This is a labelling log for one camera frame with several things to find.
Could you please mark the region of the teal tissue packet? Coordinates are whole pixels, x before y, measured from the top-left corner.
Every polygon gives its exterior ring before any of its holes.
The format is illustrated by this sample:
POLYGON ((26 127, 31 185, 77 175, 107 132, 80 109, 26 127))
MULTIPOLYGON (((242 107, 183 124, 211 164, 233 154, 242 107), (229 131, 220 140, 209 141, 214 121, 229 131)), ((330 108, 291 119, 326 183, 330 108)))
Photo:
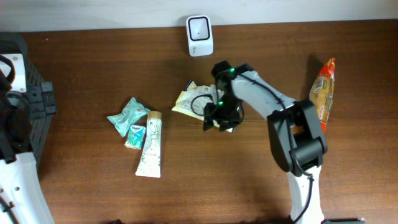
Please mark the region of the teal tissue packet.
POLYGON ((139 125, 131 125, 127 134, 127 139, 124 145, 130 149, 142 149, 146 128, 139 125))

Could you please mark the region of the cream yellow snack bag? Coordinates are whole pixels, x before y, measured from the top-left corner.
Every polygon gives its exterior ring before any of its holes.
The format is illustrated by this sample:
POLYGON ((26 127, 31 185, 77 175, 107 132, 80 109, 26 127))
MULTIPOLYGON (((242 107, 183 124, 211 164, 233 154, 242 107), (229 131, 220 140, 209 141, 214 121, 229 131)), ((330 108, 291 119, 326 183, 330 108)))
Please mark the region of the cream yellow snack bag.
POLYGON ((213 121, 213 125, 208 125, 205 122, 204 115, 211 113, 213 108, 205 111, 205 106, 208 103, 216 104, 217 99, 221 99, 224 95, 224 91, 217 90, 218 95, 215 93, 215 85, 210 86, 202 85, 197 86, 193 80, 190 80, 186 89, 178 96, 175 106, 172 111, 191 116, 204 122, 206 128, 216 127, 219 128, 220 124, 217 121, 213 121))

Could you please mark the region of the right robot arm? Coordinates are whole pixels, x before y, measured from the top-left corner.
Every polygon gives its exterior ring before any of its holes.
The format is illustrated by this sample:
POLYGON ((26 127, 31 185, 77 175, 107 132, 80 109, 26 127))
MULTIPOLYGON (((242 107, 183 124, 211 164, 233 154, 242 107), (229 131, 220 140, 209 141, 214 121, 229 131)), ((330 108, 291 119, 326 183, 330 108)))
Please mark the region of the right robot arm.
POLYGON ((232 67, 228 61, 214 65, 212 101, 203 109, 203 129, 215 123, 220 131, 243 121, 247 103, 266 121, 272 156, 287 174, 293 223, 325 223, 320 206, 319 177, 328 150, 315 105, 297 101, 266 83, 250 65, 232 67))

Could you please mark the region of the orange spaghetti package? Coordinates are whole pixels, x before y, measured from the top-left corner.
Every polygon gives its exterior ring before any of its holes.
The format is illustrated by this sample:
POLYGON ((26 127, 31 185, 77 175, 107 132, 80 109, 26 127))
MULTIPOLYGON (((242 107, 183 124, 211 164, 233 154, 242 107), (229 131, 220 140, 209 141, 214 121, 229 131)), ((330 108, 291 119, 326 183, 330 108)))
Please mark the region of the orange spaghetti package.
POLYGON ((318 119, 324 133, 333 104, 335 69, 335 58, 331 58, 322 66, 309 93, 309 99, 317 109, 318 119))

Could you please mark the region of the mint green wipes pack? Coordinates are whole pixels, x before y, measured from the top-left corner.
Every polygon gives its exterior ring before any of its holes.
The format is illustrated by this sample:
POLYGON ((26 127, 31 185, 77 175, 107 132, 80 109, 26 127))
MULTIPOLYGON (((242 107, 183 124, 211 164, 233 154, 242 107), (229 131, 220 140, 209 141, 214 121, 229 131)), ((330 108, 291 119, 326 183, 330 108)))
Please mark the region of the mint green wipes pack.
POLYGON ((107 119, 114 124, 118 133, 122 137, 125 137, 130 126, 135 124, 149 112, 149 109, 145 108, 142 104, 138 103, 134 97, 132 97, 121 113, 108 116, 107 119))

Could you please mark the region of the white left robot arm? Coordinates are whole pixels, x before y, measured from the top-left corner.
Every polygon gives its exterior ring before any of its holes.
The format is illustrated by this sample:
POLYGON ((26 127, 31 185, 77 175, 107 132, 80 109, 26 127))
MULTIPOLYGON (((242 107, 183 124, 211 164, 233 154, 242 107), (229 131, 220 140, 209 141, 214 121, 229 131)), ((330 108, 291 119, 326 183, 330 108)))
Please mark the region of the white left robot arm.
POLYGON ((1 223, 54 223, 31 150, 27 100, 14 102, 15 73, 1 74, 1 223))

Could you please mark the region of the white bamboo print tube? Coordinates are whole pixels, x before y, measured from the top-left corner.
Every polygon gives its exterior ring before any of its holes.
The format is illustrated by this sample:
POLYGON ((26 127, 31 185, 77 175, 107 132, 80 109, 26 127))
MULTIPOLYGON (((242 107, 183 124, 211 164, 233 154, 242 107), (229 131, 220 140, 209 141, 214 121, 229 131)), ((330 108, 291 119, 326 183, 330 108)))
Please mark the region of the white bamboo print tube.
POLYGON ((146 140, 136 170, 141 177, 160 178, 162 113, 150 111, 147 117, 146 140))

